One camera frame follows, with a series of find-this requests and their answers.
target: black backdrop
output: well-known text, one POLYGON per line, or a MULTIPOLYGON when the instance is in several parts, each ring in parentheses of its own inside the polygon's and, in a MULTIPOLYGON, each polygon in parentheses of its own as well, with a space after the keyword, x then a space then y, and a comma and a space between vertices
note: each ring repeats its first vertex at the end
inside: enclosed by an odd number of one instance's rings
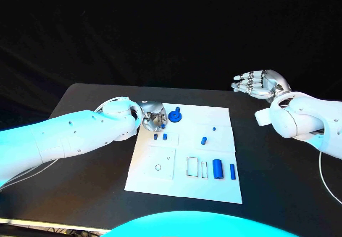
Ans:
POLYGON ((275 69, 340 100, 340 1, 220 2, 0 1, 0 127, 45 120, 74 83, 231 90, 275 69))

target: blue tall cylinder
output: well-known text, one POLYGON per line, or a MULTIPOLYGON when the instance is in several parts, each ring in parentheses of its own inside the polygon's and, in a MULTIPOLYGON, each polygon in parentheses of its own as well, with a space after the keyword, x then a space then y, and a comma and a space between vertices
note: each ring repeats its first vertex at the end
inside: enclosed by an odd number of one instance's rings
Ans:
POLYGON ((224 169, 223 169, 223 161, 216 159, 213 161, 213 171, 214 171, 214 178, 223 179, 224 178, 224 169))

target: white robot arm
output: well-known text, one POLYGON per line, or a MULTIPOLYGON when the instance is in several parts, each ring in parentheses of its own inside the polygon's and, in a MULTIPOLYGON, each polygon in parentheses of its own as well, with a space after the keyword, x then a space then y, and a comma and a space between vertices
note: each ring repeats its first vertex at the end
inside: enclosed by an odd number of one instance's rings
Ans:
POLYGON ((342 159, 342 102, 327 101, 292 92, 285 77, 275 71, 255 71, 234 77, 234 91, 266 99, 272 106, 256 112, 260 126, 273 125, 285 138, 308 142, 342 159))
POLYGON ((117 97, 96 111, 83 110, 0 132, 0 188, 19 173, 42 163, 129 139, 142 123, 146 129, 159 131, 166 122, 162 103, 136 103, 128 97, 117 97))

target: black table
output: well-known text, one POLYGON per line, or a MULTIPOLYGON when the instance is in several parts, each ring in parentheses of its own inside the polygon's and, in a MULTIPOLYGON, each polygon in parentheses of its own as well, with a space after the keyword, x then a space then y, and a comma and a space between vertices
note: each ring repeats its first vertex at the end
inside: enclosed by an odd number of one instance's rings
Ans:
MULTIPOLYGON (((229 214, 301 236, 342 235, 342 206, 319 177, 318 150, 260 127, 255 112, 269 106, 243 93, 214 90, 76 84, 51 118, 94 110, 117 96, 133 101, 230 108, 243 205, 125 191, 138 136, 61 159, 0 193, 0 218, 112 229, 146 215, 179 210, 229 214)), ((342 161, 324 155, 327 183, 342 198, 342 161)))

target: robotic hand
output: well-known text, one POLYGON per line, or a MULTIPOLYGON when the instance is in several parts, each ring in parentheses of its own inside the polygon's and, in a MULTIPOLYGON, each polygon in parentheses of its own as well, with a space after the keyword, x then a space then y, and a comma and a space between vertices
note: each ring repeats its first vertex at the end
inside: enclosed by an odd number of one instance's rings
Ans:
POLYGON ((161 131, 166 123, 161 102, 136 103, 129 97, 117 97, 94 111, 83 110, 0 132, 0 190, 18 174, 28 170, 21 175, 27 174, 42 163, 129 139, 141 124, 149 131, 161 131))
POLYGON ((327 101, 293 92, 285 77, 275 70, 252 71, 234 77, 234 91, 266 99, 272 105, 256 112, 260 126, 273 124, 285 137, 308 142, 342 159, 342 102, 327 101))

